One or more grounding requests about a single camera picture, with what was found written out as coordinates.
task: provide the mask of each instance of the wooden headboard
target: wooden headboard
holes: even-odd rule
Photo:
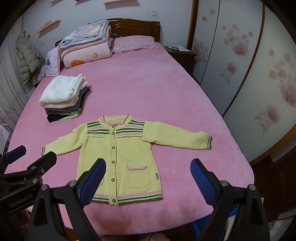
[[[155,38],[155,42],[160,42],[160,22],[142,21],[131,18],[109,18],[112,33],[126,37],[131,35],[145,35]]]

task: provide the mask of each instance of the wall shelf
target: wall shelf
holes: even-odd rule
[[[121,3],[121,2],[137,2],[138,0],[109,0],[103,2],[105,5],[113,4],[113,3]]]
[[[61,20],[60,19],[57,19],[57,20],[54,20],[51,24],[47,25],[45,28],[43,29],[40,29],[37,34],[41,33],[43,30],[45,30],[46,28],[48,28],[49,26],[53,25],[54,23],[56,22],[60,22]]]

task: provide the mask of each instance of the puffer jacket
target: puffer jacket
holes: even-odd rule
[[[27,42],[25,31],[18,35],[15,48],[19,50],[21,84],[25,86],[30,74],[45,65],[45,59],[34,45]]]

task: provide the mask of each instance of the yellow cardigan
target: yellow cardigan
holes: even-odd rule
[[[81,148],[77,178],[98,158],[106,162],[106,174],[93,202],[124,205],[163,198],[160,175],[151,143],[189,149],[210,149],[212,137],[164,124],[133,119],[129,114],[102,116],[84,123],[71,134],[42,148],[57,155]]]

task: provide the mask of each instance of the bed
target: bed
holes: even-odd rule
[[[160,23],[111,19],[112,32],[120,36],[148,35],[160,40]],[[61,75],[87,77],[92,92],[86,98],[81,116],[48,123],[39,105],[44,89],[53,79],[44,78],[28,101],[11,138],[9,150],[19,145],[27,154],[10,165],[15,172],[40,158],[41,149],[78,125],[102,115],[130,113],[137,119],[160,121],[183,129],[204,131],[213,136],[211,150],[188,150],[152,145],[163,189],[163,200],[123,206],[91,203],[84,208],[100,234],[137,234],[170,229],[212,212],[190,174],[190,162],[199,158],[220,180],[247,187],[254,175],[231,136],[222,117],[189,74],[158,43],[158,49],[113,54],[112,57],[63,68]],[[98,75],[98,69],[104,69]],[[76,179],[79,149],[57,157],[57,163],[43,176],[50,187]],[[66,227],[71,223],[64,206]]]

